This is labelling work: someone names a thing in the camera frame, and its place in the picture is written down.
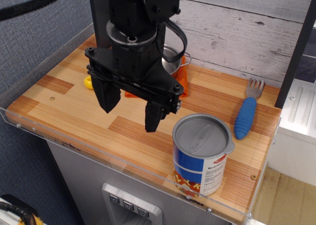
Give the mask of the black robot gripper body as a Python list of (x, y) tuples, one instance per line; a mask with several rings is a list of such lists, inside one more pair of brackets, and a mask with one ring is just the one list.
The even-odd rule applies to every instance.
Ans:
[(166, 114), (177, 113), (184, 88), (165, 70), (162, 62), (178, 61), (184, 52), (170, 57), (165, 55), (166, 28), (184, 39), (184, 32), (173, 22), (163, 22), (138, 36), (127, 36), (108, 23), (112, 47), (89, 47), (84, 51), (89, 59), (88, 73), (147, 102), (162, 105)]

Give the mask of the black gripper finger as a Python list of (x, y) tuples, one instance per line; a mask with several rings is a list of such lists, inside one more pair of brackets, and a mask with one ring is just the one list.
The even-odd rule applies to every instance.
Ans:
[(156, 102), (148, 102), (145, 111), (146, 132), (156, 132), (159, 122), (166, 117), (164, 107)]
[(92, 87), (100, 107), (109, 113), (120, 101), (120, 88), (112, 82), (91, 75)]

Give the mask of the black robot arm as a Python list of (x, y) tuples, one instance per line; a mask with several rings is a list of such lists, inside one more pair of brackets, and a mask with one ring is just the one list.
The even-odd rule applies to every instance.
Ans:
[(146, 100), (147, 132), (155, 132), (159, 122), (181, 106), (184, 88), (163, 66), (184, 55), (164, 53), (166, 29), (187, 44), (184, 32), (171, 21), (180, 13), (179, 2), (90, 0), (97, 45), (84, 53), (97, 100), (106, 112), (120, 101), (122, 90)]

